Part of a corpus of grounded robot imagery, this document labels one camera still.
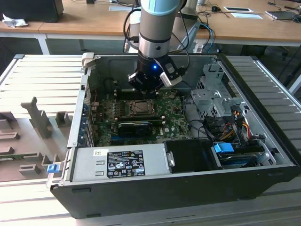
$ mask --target wooden desk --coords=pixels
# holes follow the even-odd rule
[[[0,23],[0,32],[22,32],[22,33],[39,33],[39,28],[43,22],[30,22],[28,26],[24,27],[7,27],[4,23]]]
[[[265,11],[278,11],[278,8],[267,4],[267,0],[210,0],[210,3],[217,4],[223,12],[228,12],[226,7],[250,8],[253,13],[258,13],[263,19],[235,18],[227,13],[211,13],[208,18],[210,27],[215,31],[217,43],[229,44],[256,44],[261,45],[288,45],[299,46],[301,43],[301,24],[293,21],[273,21],[273,18]],[[278,6],[283,10],[284,6],[297,7],[297,3],[289,1],[277,1]],[[206,4],[197,7],[197,11],[210,11],[212,5]],[[200,14],[203,22],[206,17]],[[204,39],[208,36],[202,31],[197,33],[197,39]]]
[[[63,0],[64,12],[58,23],[44,23],[40,33],[119,35],[128,12],[109,11],[110,3]]]
[[[267,4],[268,0],[210,0],[217,4],[223,12],[223,6],[247,7],[254,13],[277,11],[278,8]],[[297,3],[277,1],[284,6],[296,7]],[[78,39],[82,40],[123,40],[122,25],[127,12],[109,11],[109,3],[63,0],[64,13],[58,23],[29,22],[28,27],[8,28],[0,24],[0,36],[36,38],[42,52],[49,54],[46,39]],[[212,5],[207,4],[202,11],[211,12]],[[235,18],[222,13],[211,14],[208,18],[210,27],[216,33],[215,43],[299,46],[301,44],[301,24],[293,21],[273,21],[268,15],[260,15],[263,19]],[[199,30],[196,42],[202,44],[208,38],[207,30]]]

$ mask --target green circuit board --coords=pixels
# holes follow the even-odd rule
[[[119,101],[107,97],[100,102],[102,117],[97,116],[94,123],[98,146],[157,144],[166,140],[192,138],[188,123],[182,114],[182,101],[177,92],[160,92],[156,99],[151,100],[154,114],[165,116],[165,124],[154,126],[152,135],[148,137],[119,138],[117,126],[120,122],[115,121],[113,111]]]

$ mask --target power supply label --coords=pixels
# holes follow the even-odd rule
[[[124,178],[145,175],[143,152],[109,152],[107,165],[108,178]]]

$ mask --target blue cable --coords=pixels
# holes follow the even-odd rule
[[[201,23],[205,28],[207,28],[208,29],[208,31],[210,32],[210,35],[211,35],[211,44],[210,44],[210,48],[208,49],[208,51],[207,51],[207,53],[209,53],[210,52],[210,49],[211,49],[211,47],[212,47],[212,45],[213,45],[213,34],[212,34],[212,30],[206,25],[206,24],[203,24],[203,23]]]

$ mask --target blue drive latch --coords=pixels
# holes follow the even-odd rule
[[[60,172],[60,163],[53,163],[48,165],[47,173],[59,173]]]
[[[214,149],[216,153],[234,152],[232,144],[230,143],[217,143],[216,145],[214,145]]]

